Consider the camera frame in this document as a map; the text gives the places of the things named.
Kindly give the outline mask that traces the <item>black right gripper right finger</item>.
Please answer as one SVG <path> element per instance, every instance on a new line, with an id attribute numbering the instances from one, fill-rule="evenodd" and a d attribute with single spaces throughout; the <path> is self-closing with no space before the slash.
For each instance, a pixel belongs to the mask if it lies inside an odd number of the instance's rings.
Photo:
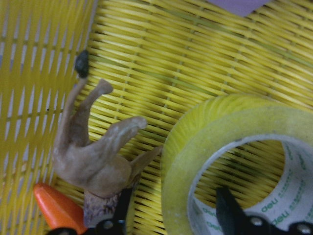
<path id="1" fill-rule="evenodd" d="M 313 225 L 294 222 L 282 230 L 270 224 L 265 217 L 246 214 L 229 188 L 216 190 L 216 217 L 224 235 L 311 235 Z"/>

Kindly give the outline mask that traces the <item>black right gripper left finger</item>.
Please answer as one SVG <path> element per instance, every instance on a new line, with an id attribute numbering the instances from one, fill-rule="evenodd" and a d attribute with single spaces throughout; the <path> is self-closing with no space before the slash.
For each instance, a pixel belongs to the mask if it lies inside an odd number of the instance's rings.
<path id="1" fill-rule="evenodd" d="M 96 235 L 126 235 L 127 213 L 133 195 L 132 188 L 123 189 L 113 215 L 101 219 L 96 227 Z"/>

